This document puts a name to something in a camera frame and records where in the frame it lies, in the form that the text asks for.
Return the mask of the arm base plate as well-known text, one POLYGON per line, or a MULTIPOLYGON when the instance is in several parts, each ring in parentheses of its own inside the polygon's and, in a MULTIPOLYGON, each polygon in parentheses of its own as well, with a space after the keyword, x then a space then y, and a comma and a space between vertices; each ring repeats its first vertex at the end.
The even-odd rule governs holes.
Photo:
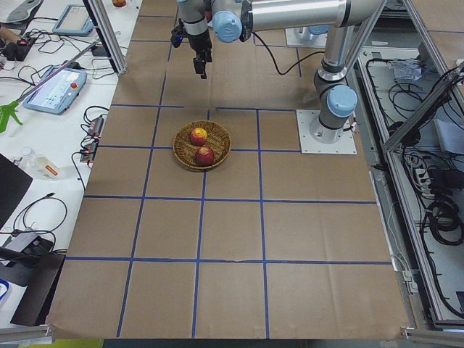
POLYGON ((346 120, 340 129, 331 130, 320 123, 319 114, 319 110, 296 110, 301 153, 356 155, 349 121, 346 120))
POLYGON ((285 29, 286 45, 289 47, 324 49, 328 30, 328 25, 285 29))

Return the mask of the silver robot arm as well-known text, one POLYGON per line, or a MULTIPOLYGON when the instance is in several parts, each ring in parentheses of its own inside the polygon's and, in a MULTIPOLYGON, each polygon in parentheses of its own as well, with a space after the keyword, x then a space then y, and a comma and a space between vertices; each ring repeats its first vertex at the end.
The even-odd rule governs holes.
POLYGON ((322 108, 312 126, 322 138, 341 133, 355 110, 357 95, 343 79, 383 6, 382 1, 179 1, 181 18, 171 32, 171 44, 178 47, 187 38, 196 52, 195 72, 206 78, 211 32, 232 43, 260 31, 327 25, 325 52, 314 77, 322 108))

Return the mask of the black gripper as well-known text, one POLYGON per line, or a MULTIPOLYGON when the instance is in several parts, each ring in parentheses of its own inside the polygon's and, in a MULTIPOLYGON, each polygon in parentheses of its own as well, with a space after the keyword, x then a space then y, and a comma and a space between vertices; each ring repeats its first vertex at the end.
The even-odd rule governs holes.
POLYGON ((212 61, 212 42, 209 32, 203 32, 199 35, 188 34, 190 47, 196 52, 193 58, 194 69, 201 79, 207 78, 206 65, 212 61))

